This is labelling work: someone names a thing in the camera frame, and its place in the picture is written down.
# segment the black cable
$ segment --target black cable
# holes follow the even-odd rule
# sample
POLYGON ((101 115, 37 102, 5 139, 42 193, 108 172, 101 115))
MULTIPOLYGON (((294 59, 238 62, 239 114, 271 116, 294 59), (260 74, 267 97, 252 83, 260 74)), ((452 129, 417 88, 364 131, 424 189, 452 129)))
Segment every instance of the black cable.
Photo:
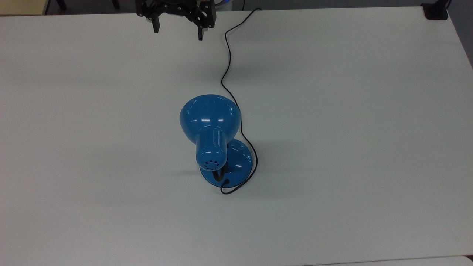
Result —
MULTIPOLYGON (((254 9, 253 11, 251 11, 251 13, 238 25, 236 25, 235 27, 229 29, 228 31, 225 32, 225 43, 227 43, 227 49, 228 49, 228 66, 227 66, 227 70, 225 70, 225 73, 223 74, 222 76, 222 79, 220 80, 220 84, 222 85, 222 87, 228 92, 228 94, 230 94, 230 96, 232 97, 233 101, 235 102, 235 105, 238 107, 238 109, 240 109, 240 106, 238 105, 237 103, 237 99, 235 99, 235 97, 233 96, 233 94, 228 90, 227 87, 225 87, 225 85, 223 84, 223 79, 225 78, 225 76, 227 75, 228 73, 228 70, 230 69, 230 64, 232 63, 232 52, 230 50, 230 45, 228 44, 228 39, 227 39, 227 33, 232 31, 233 29, 241 26, 255 11, 257 10, 261 10, 261 8, 256 8, 254 9)), ((253 149, 253 153, 254 153, 254 169, 253 171, 251 172, 251 174, 240 184, 238 185, 236 188, 234 188, 233 190, 231 191, 228 191, 228 192, 224 192, 223 191, 223 186, 228 184, 230 181, 228 179, 225 179, 225 181, 223 181, 223 184, 222 186, 220 186, 220 192, 222 194, 225 194, 225 195, 228 195, 228 194, 231 194, 235 191, 237 191, 239 188, 241 188, 244 184, 246 184, 250 179, 251 177, 254 175, 254 173, 256 172, 256 168, 258 168, 258 154, 256 153, 256 149, 254 148, 253 144, 251 144, 251 142, 247 139, 247 137, 245 136, 245 134, 243 134, 243 120, 240 122, 240 133, 241 135, 243 136, 243 138, 246 140, 246 142, 248 142, 248 144, 250 144, 251 146, 251 149, 253 149)))

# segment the lamp base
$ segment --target lamp base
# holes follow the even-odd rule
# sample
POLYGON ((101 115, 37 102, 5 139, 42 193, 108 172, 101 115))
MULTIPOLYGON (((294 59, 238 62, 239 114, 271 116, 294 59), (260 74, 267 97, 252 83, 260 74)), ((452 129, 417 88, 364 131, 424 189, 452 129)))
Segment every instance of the lamp base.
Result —
POLYGON ((251 169, 253 168, 253 157, 250 150, 243 142, 232 139, 227 144, 227 163, 228 169, 221 182, 215 180, 212 171, 206 171, 200 168, 201 173, 205 180, 214 186, 221 187, 223 182, 228 179, 230 182, 223 187, 234 187, 243 183, 250 175, 251 169))

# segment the glossy blue metal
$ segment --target glossy blue metal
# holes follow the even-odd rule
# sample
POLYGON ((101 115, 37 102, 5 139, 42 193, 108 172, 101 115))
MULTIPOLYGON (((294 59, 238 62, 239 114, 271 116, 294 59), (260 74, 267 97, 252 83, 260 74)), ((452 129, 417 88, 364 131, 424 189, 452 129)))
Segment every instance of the glossy blue metal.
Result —
POLYGON ((253 167, 250 150, 233 139, 241 122, 241 113, 230 99, 220 95, 201 95, 187 102, 181 110, 180 122, 187 138, 197 145, 195 158, 204 178, 214 186, 241 184, 253 167), (228 163, 222 182, 217 182, 212 171, 228 163))
POLYGON ((234 187, 243 183, 243 181, 250 175, 253 167, 253 158, 250 150, 241 141, 232 139, 228 143, 228 170, 221 182, 215 181, 211 171, 201 168, 201 173, 205 180, 214 186, 221 187, 225 179, 229 183, 224 187, 234 187))
POLYGON ((222 168, 227 161, 226 144, 237 134, 241 122, 235 103, 220 95, 195 97, 182 108, 180 122, 187 138, 197 145, 199 166, 207 171, 222 168))

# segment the lamp shade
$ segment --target lamp shade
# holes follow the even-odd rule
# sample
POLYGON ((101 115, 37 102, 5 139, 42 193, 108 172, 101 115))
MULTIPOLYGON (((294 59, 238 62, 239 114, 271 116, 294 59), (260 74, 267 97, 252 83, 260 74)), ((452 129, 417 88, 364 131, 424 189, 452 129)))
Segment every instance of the lamp shade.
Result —
POLYGON ((195 97, 181 110, 180 123, 187 138, 196 144, 201 169, 215 171, 227 162, 227 143, 241 122, 241 113, 230 99, 214 94, 195 97))

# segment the robotic arm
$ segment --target robotic arm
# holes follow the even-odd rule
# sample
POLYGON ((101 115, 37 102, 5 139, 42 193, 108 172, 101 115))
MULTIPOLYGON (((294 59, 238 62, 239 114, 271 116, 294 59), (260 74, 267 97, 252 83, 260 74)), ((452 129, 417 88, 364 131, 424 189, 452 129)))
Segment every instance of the robotic arm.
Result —
POLYGON ((159 15, 163 13, 184 16, 197 26, 199 41, 203 30, 215 27, 214 0, 135 0, 136 14, 146 17, 153 24, 155 33, 159 31, 159 15))

